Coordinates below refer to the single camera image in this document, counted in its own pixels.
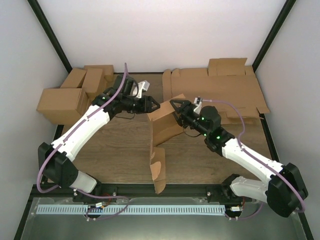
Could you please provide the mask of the brown cardboard box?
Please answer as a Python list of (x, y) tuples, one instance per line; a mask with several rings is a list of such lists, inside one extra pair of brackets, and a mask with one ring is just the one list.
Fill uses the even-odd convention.
[(147, 114), (150, 130), (149, 167), (156, 194), (166, 187), (166, 152), (159, 145), (183, 132), (173, 113), (174, 108), (167, 100), (160, 104), (159, 109)]

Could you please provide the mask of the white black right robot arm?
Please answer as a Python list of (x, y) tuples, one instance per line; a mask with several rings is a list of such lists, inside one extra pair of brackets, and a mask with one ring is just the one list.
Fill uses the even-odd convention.
[(170, 100), (178, 125), (196, 130), (205, 137), (204, 142), (211, 152), (239, 164), (258, 178), (230, 176), (222, 188), (223, 198), (229, 202), (238, 197), (255, 199), (268, 204), (284, 218), (293, 212), (303, 213), (309, 194), (298, 167), (292, 163), (283, 165), (252, 150), (222, 127), (222, 118), (214, 106), (202, 106), (202, 103), (200, 97), (194, 102)]

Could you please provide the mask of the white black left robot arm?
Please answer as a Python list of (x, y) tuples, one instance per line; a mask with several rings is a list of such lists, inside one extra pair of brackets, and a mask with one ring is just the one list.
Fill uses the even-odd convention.
[(123, 74), (116, 78), (112, 87), (96, 96), (84, 115), (62, 136), (37, 150), (39, 172), (36, 186), (40, 193), (56, 188), (73, 189), (84, 194), (91, 202), (102, 196), (101, 182), (76, 168), (73, 161), (88, 140), (117, 114), (127, 112), (139, 115), (152, 113), (160, 104), (145, 92), (147, 80), (137, 82)]

